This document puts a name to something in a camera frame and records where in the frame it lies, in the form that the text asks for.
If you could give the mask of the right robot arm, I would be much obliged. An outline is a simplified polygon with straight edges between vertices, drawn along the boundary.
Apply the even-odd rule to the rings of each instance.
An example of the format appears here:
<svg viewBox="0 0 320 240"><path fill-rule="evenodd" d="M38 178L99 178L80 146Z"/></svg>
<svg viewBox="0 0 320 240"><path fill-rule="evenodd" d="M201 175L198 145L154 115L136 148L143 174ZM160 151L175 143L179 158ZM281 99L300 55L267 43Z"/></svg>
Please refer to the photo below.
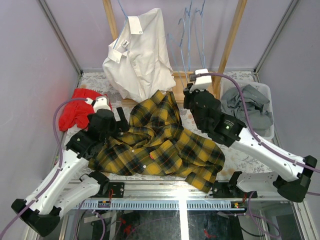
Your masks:
<svg viewBox="0 0 320 240"><path fill-rule="evenodd" d="M215 143L239 150L272 171L269 173L235 172L228 184L228 192L240 197L249 192L276 192L283 198L301 203L308 194L317 159L289 153L251 133L246 124L221 111L221 103L207 90L183 90L183 107L191 111L196 126Z"/></svg>

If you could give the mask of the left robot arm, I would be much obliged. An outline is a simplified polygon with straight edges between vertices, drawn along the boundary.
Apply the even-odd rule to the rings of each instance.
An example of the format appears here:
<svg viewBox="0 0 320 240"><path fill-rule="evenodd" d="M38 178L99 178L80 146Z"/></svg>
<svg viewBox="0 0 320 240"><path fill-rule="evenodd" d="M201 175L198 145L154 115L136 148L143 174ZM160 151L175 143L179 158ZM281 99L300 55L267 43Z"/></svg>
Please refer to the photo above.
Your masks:
<svg viewBox="0 0 320 240"><path fill-rule="evenodd" d="M89 173L85 179L64 192L72 177L88 166L110 137L129 130L122 107L118 107L119 120L108 109L98 109L88 115L88 126L80 130L66 145L57 163L43 182L29 196L17 198L11 205L17 216L41 237L48 236L63 216L76 205L90 197L109 195L110 180L100 171Z"/></svg>

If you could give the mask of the yellow plaid shirt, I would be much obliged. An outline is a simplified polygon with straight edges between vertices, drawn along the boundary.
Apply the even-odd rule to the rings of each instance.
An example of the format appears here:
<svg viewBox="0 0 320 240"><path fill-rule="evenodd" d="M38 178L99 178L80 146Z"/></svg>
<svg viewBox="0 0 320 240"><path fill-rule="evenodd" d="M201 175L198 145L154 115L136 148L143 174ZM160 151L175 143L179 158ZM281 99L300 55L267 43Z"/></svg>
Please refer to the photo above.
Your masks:
<svg viewBox="0 0 320 240"><path fill-rule="evenodd" d="M208 193L224 163L215 142L183 127L174 94L157 91L132 109L129 130L109 137L88 167L119 176L179 177Z"/></svg>

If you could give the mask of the blue wire hanger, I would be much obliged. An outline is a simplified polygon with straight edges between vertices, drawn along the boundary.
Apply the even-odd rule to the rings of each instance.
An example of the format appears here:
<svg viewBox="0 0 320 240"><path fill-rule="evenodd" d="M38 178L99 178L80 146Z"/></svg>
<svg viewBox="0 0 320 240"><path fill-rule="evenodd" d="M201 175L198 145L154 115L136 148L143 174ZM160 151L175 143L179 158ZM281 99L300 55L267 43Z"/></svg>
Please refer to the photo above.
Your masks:
<svg viewBox="0 0 320 240"><path fill-rule="evenodd" d="M196 8L194 11L194 31L195 31L195 41L196 41L196 46L197 46L197 51L199 54L201 66L203 69L207 68L206 64L206 55L205 55L205 34L204 34L204 8L205 8L206 0L203 0L201 8ZM200 17L200 33L201 33L201 41L198 39L198 29L197 29L197 15Z"/></svg>

